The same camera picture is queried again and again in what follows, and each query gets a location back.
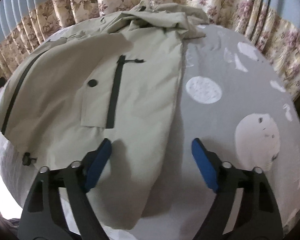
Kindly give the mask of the blue floral curtain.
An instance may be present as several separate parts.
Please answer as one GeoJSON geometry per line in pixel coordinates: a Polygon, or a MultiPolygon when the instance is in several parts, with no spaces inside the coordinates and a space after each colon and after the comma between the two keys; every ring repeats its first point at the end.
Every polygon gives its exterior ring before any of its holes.
{"type": "Polygon", "coordinates": [[[185,4],[243,34],[268,59],[293,98],[300,93],[300,0],[0,0],[0,77],[73,24],[142,4],[185,4]]]}

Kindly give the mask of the light green jacket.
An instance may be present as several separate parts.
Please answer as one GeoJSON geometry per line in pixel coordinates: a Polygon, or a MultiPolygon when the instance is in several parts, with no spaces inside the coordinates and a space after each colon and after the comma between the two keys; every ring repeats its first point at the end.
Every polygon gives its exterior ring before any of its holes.
{"type": "Polygon", "coordinates": [[[23,205],[42,166],[113,152],[88,198],[102,224],[131,229],[157,180],[175,113],[183,40],[204,37],[199,8],[169,3],[81,22],[38,47],[0,96],[0,173],[23,205]]]}

